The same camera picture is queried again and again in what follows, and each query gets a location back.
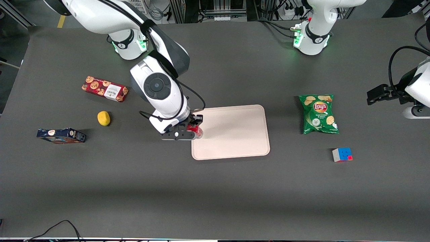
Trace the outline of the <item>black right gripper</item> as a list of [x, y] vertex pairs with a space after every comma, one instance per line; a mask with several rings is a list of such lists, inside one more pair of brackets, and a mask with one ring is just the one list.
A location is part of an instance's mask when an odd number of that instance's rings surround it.
[[189, 127], [199, 126], [203, 122], [203, 115], [188, 116], [185, 120], [169, 128], [169, 132], [187, 131]]

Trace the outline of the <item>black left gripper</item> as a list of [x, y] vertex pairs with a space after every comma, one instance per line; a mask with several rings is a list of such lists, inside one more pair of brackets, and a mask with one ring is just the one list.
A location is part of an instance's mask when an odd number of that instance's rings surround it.
[[385, 86], [385, 84], [380, 84], [377, 87], [367, 91], [367, 105], [372, 105], [380, 100], [394, 100], [398, 99], [399, 102], [409, 102], [409, 95], [402, 91], [396, 90], [394, 87]]

